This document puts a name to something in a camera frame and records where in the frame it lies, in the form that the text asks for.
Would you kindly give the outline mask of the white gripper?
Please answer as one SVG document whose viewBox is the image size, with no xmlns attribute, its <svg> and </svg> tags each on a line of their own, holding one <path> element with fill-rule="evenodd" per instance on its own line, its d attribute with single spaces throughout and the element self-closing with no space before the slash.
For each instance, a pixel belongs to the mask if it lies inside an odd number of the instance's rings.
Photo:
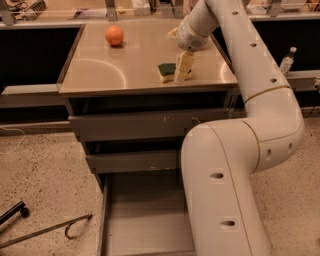
<svg viewBox="0 0 320 256">
<path fill-rule="evenodd" d="M 195 59 L 193 52 L 204 47 L 209 40 L 209 33 L 196 29 L 189 21 L 189 17 L 186 16 L 178 28 L 174 28 L 167 33 L 167 37 L 177 40 L 177 45 L 185 50 L 177 57 L 174 72 L 174 82 L 183 83 L 190 79 L 192 75 L 191 68 Z"/>
</svg>

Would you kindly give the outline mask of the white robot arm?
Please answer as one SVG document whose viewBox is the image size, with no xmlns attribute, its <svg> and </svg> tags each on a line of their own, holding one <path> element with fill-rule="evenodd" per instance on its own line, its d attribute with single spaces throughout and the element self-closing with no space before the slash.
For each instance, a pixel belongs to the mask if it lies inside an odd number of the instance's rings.
<svg viewBox="0 0 320 256">
<path fill-rule="evenodd" d="M 227 45 L 246 117 L 199 124 L 184 138 L 181 171 L 197 256 L 271 256 L 249 177 L 299 148 L 304 120 L 294 93 L 242 0 L 198 0 L 176 33 L 198 51 L 215 28 Z"/>
</svg>

